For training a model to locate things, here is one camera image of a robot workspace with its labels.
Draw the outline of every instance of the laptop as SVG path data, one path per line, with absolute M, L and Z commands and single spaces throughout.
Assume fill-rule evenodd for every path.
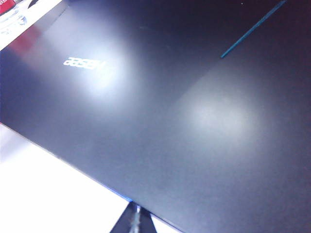
M 183 232 L 311 231 L 309 1 L 224 58 L 279 1 L 66 3 L 1 51 L 3 124 Z

